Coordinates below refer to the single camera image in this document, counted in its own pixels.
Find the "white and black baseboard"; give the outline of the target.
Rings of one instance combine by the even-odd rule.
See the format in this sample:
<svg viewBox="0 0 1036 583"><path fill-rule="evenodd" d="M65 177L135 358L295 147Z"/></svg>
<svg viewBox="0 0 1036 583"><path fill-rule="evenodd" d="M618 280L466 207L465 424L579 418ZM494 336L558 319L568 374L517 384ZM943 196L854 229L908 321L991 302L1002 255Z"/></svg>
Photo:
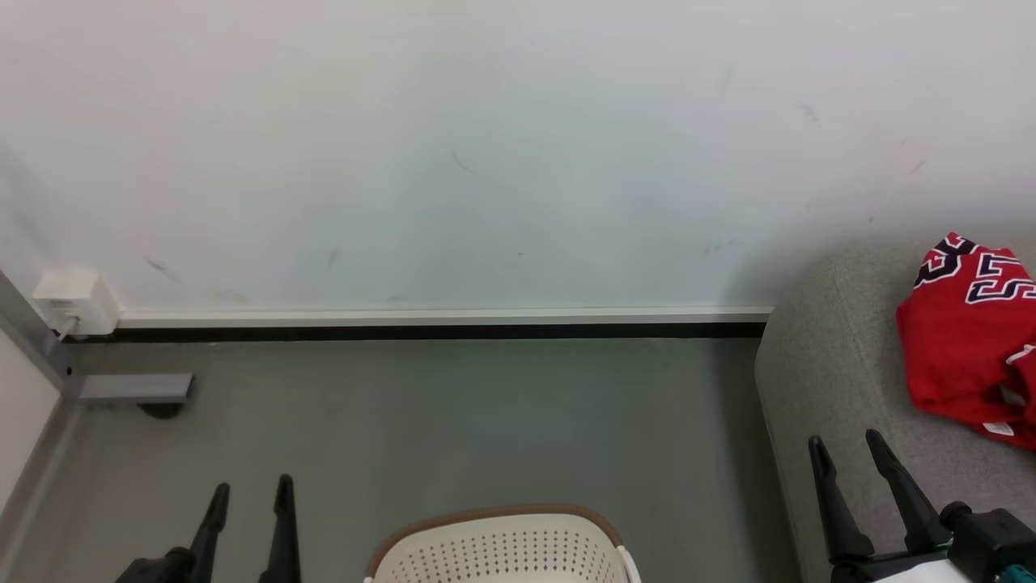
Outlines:
<svg viewBox="0 0 1036 583"><path fill-rule="evenodd" d="M754 338L772 307L126 311L119 343L577 338Z"/></svg>

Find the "white wall socket box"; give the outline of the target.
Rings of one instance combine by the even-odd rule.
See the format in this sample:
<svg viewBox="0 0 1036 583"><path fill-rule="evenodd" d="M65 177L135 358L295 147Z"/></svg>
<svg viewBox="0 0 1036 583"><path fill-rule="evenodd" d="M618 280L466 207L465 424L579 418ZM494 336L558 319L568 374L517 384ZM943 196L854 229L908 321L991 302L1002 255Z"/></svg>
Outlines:
<svg viewBox="0 0 1036 583"><path fill-rule="evenodd" d="M45 275L31 296L49 328L59 336L107 336L117 328L120 305L91 270Z"/></svg>

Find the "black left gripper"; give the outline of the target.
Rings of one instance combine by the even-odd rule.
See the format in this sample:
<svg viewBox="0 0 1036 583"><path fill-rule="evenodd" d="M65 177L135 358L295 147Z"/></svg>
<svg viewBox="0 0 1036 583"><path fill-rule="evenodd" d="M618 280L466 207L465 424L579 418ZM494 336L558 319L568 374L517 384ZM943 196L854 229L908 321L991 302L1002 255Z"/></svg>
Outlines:
<svg viewBox="0 0 1036 583"><path fill-rule="evenodd" d="M193 536L191 550L174 547L159 558L137 558L114 583L210 583L219 535L225 527L231 487L220 483ZM282 474L274 497L274 540L267 567L259 583L301 583L299 529L295 509L295 480Z"/></svg>

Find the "light grey fabric sofa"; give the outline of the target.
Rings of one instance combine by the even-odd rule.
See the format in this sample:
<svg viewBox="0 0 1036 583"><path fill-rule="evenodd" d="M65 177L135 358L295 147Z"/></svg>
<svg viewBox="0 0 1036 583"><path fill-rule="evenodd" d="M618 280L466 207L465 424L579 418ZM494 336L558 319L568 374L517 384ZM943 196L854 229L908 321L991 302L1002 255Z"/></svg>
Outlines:
<svg viewBox="0 0 1036 583"><path fill-rule="evenodd" d="M1036 529L1036 453L996 443L918 410L895 309L936 240L855 244L799 276L773 310L755 377L805 583L829 583L808 440L835 462L852 516L877 553L904 547L904 527L865 439L874 428L937 509L955 500L1003 507Z"/></svg>

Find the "white perforated laundry basket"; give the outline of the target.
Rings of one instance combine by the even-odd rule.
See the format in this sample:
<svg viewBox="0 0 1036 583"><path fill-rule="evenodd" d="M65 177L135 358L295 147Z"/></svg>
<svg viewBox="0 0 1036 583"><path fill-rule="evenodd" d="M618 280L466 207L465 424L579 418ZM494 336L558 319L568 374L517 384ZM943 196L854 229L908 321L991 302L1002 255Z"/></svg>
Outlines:
<svg viewBox="0 0 1036 583"><path fill-rule="evenodd" d="M573 504L444 514L400 528L363 583L643 583L618 529Z"/></svg>

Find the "grey metal partition foot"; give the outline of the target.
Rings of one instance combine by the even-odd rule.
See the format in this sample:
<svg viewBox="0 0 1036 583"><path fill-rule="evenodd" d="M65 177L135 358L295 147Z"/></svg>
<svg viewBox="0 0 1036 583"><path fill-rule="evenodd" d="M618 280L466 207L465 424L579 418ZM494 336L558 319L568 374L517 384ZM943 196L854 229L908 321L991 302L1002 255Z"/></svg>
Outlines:
<svg viewBox="0 0 1036 583"><path fill-rule="evenodd" d="M192 373L89 374L82 381L79 401L134 405L184 403L193 379Z"/></svg>

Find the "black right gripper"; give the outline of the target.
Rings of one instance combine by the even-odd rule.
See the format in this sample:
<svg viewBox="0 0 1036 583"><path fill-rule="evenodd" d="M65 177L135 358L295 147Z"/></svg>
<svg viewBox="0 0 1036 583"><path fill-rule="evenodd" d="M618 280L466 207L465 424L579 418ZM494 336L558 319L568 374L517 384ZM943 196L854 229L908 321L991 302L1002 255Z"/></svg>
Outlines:
<svg viewBox="0 0 1036 583"><path fill-rule="evenodd" d="M902 518L906 551L874 555L871 540L862 534L839 487L836 465L821 436L808 440L813 480L826 545L831 583L877 583L899 573L947 560L952 540L940 523L940 514L876 429L867 429L866 442L877 473L890 487Z"/></svg>

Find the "red jersey with black print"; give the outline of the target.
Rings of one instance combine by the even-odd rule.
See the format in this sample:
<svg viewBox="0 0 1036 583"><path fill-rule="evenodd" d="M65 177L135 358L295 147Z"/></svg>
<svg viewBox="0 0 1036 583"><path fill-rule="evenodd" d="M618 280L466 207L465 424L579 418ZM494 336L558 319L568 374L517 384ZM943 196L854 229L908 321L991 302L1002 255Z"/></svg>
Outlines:
<svg viewBox="0 0 1036 583"><path fill-rule="evenodd" d="M1013 251L949 233L896 320L919 410L1036 453L1036 281Z"/></svg>

